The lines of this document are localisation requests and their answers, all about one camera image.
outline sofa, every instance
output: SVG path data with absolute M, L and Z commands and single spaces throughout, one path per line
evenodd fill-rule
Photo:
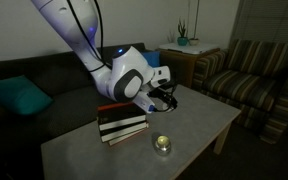
M 288 126 L 288 44 L 233 40 L 196 61 L 192 89 L 241 109 L 234 122 L 275 144 Z
M 109 46 L 104 59 L 111 63 L 117 48 L 130 45 L 147 52 L 144 43 Z M 52 102 L 30 115 L 0 110 L 0 177 L 43 179 L 40 145 L 94 121 L 97 106 L 113 101 L 98 93 L 73 52 L 0 61 L 0 80 L 23 75 Z

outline teal cushion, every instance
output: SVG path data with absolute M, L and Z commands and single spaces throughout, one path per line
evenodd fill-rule
M 151 67 L 160 67 L 159 51 L 143 52 L 142 55 L 146 59 L 148 65 L 150 65 Z
M 0 103 L 13 113 L 36 114 L 50 105 L 52 101 L 25 76 L 0 80 Z

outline coffee table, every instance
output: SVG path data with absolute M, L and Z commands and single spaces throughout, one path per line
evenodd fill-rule
M 216 139 L 219 154 L 240 110 L 181 85 L 174 97 L 177 109 L 147 115 L 147 130 L 114 146 L 101 142 L 97 122 L 42 144 L 45 179 L 174 179 Z M 158 135 L 171 141 L 167 156 L 154 150 Z

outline wooden cabinet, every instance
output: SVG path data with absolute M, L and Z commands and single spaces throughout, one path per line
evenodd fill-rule
M 175 78 L 178 84 L 191 88 L 195 62 L 204 56 L 219 51 L 219 48 L 211 49 L 201 54 L 186 54 L 177 51 L 158 49 L 160 51 L 161 66 L 168 66 L 172 78 Z

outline potted plant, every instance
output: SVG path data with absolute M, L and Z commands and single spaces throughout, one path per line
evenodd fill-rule
M 200 1 L 198 0 L 197 1 L 197 8 L 196 8 L 196 15 L 195 15 L 194 37 L 189 39 L 191 46 L 196 46 L 199 43 L 199 39 L 196 37 L 196 25 L 197 25 L 199 6 L 200 6 Z
M 178 29 L 178 32 L 180 33 L 180 37 L 177 38 L 178 45 L 186 46 L 188 39 L 185 36 L 185 32 L 186 32 L 185 20 L 183 20 L 182 22 L 181 19 L 179 19 L 177 29 Z

